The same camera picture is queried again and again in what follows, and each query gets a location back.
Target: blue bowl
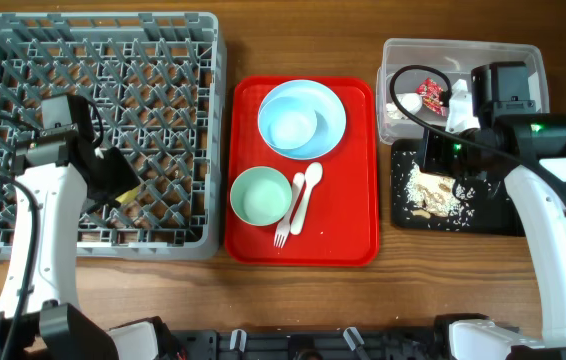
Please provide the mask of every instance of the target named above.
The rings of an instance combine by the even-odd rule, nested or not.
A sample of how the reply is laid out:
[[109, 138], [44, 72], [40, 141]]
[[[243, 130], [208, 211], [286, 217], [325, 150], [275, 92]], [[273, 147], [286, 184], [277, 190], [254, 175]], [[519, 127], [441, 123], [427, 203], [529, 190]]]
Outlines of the blue bowl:
[[316, 113], [301, 99], [282, 96], [259, 111], [259, 132], [270, 147], [284, 150], [305, 145], [316, 131]]
[[296, 98], [314, 109], [316, 130], [310, 140], [298, 148], [281, 149], [268, 143], [272, 150], [290, 159], [310, 160], [327, 154], [338, 145], [345, 132], [345, 108], [332, 90], [315, 81], [288, 81], [267, 94], [259, 114], [271, 101], [281, 97]]

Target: wooden table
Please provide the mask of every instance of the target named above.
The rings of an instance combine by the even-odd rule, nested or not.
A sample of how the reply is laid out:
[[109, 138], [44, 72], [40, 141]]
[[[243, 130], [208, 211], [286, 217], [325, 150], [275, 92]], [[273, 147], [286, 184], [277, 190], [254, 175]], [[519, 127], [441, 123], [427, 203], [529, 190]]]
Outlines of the wooden table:
[[[186, 10], [218, 16], [230, 93], [253, 74], [356, 76], [374, 88], [388, 38], [466, 39], [538, 46], [552, 110], [566, 112], [561, 0], [0, 0], [0, 12]], [[252, 267], [224, 250], [204, 262], [82, 259], [83, 311], [102, 327], [160, 315], [172, 329], [221, 331], [427, 325], [437, 314], [481, 312], [539, 336], [541, 306], [525, 239], [392, 226], [390, 147], [380, 144], [378, 152], [382, 245], [368, 267]], [[7, 263], [0, 263], [0, 290], [6, 271]]]

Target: plastic spoon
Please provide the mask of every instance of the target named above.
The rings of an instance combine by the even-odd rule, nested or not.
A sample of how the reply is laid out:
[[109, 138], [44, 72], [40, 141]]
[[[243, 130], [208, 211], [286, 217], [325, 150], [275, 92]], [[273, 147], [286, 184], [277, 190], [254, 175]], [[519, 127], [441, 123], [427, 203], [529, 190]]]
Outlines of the plastic spoon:
[[301, 229], [303, 229], [305, 213], [307, 212], [307, 205], [310, 203], [312, 189], [321, 181], [321, 177], [323, 177], [323, 166], [320, 163], [311, 163], [305, 170], [305, 192], [303, 193], [303, 199], [301, 199], [299, 208], [296, 210], [296, 215], [294, 215], [292, 229], [290, 230], [294, 235], [300, 234]]

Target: clear plastic container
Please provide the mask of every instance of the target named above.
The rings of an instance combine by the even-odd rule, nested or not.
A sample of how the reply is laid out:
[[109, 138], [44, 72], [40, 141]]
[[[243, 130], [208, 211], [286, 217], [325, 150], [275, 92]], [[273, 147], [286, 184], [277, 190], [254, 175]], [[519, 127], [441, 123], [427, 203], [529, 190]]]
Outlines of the clear plastic container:
[[[376, 80], [376, 118], [379, 137], [385, 144], [398, 139], [418, 139], [423, 129], [411, 120], [395, 120], [388, 117], [386, 104], [392, 102], [389, 93], [390, 80], [394, 73], [406, 65], [426, 65], [445, 73], [454, 85], [458, 79], [465, 79], [470, 88], [472, 69], [496, 61], [523, 61], [527, 65], [530, 93], [537, 101], [537, 111], [549, 112], [545, 68], [541, 52], [535, 46], [489, 43], [458, 40], [389, 39], [383, 47], [383, 64]], [[425, 71], [409, 71], [396, 82], [396, 93], [415, 92], [428, 77], [445, 86], [438, 76]], [[417, 113], [421, 119], [445, 126], [446, 118], [423, 106]]]

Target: gray dish rack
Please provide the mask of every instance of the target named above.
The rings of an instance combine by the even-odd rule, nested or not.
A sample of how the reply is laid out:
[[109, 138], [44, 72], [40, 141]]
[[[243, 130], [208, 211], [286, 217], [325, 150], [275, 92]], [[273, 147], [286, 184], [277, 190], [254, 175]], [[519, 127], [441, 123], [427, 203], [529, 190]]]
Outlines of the gray dish rack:
[[[42, 98], [82, 95], [103, 117], [102, 146], [121, 149], [142, 181], [130, 204], [81, 215], [79, 256], [216, 253], [226, 54], [211, 13], [0, 14], [0, 114], [40, 127]], [[1, 174], [26, 136], [0, 121]], [[14, 199], [0, 183], [0, 259], [11, 253]]]

